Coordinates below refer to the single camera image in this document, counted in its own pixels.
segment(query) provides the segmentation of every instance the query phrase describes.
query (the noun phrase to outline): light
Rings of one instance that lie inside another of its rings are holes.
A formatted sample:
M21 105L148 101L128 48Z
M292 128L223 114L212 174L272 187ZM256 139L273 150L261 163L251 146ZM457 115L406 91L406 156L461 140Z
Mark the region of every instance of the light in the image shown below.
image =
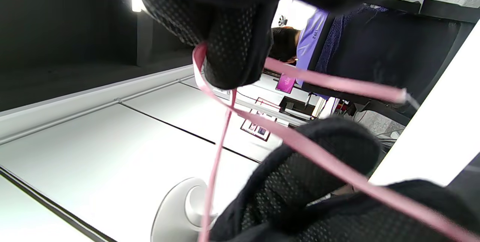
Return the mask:
M132 0L132 10L134 12L141 12L142 10L145 10L142 0Z

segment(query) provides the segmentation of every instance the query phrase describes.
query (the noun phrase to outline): dark hair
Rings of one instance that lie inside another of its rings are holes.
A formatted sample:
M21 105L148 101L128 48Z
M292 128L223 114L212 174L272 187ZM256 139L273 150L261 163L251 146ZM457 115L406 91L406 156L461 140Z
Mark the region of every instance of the dark hair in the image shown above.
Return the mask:
M297 32L297 29L291 27L274 27L271 29L273 45L268 56L283 62L287 62L296 56L295 35L297 35Z

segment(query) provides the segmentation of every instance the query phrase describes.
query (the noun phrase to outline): pink sign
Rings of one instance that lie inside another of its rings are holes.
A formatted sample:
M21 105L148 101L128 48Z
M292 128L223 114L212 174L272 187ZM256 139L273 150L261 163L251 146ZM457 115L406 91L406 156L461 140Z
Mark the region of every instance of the pink sign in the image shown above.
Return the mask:
M290 94L292 92L293 85L295 85L295 78L290 78L282 73L275 89Z

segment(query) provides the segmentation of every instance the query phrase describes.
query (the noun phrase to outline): dark gray wall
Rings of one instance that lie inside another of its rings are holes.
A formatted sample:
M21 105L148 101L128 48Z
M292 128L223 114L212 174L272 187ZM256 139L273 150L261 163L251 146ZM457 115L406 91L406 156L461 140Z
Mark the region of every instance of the dark gray wall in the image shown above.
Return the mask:
M131 0L0 0L0 112L190 64L159 26Z
M0 67L123 57L136 19L122 1L0 0Z

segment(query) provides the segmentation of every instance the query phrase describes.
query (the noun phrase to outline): pink shoelace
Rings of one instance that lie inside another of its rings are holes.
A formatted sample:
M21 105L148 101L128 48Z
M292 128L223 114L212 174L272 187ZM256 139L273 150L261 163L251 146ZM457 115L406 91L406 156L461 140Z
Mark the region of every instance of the pink shoelace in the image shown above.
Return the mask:
M480 238L478 236L465 230L459 225L456 225L454 222L443 216L441 213L431 208L428 208L416 201L413 201L412 199L407 198L401 194L398 194L395 191L392 191L385 187L370 184L365 176L356 172L351 167L341 162L329 152L327 152L302 134L298 133L297 131L283 127L280 124L269 121L265 118L257 116L256 114L251 114L249 112L235 109L234 105L237 90L232 91L232 98L229 104L225 104L224 102L222 102L211 91L211 89L201 75L202 65L206 57L206 50L206 44L201 43L193 51L192 59L195 81L197 82L197 86L204 93L209 95L209 97L211 97L212 99L216 100L219 104L227 107L227 111L225 114L225 124L223 126L221 138L216 145L216 158L210 174L210 180L205 199L205 210L202 218L202 230L199 234L198 242L209 242L209 214L212 210L216 174L218 170L218 164L221 158L223 141L225 139L225 134L227 132L227 127L228 123L230 122L232 112L237 113L239 116L248 119L259 126L262 126L262 128L265 128L276 136L282 138L283 143L290 146L298 153L301 153L308 159L312 160L319 167L322 167L323 169L327 170L339 179L363 191L365 194L369 195L374 199L377 199L385 205L401 213L405 213L406 215L409 215L410 217L420 222L423 222L425 225L430 226L432 229L437 230L439 233L442 233L446 237L449 237L455 241L480 242ZM299 78L305 82L319 85L321 87L363 95L379 100L386 100L394 103L411 102L413 106L418 107L418 103L416 103L407 94L406 90L402 90L399 88L348 78L338 78L322 73L299 70L271 58L266 59L265 67L279 73L285 73L291 78Z

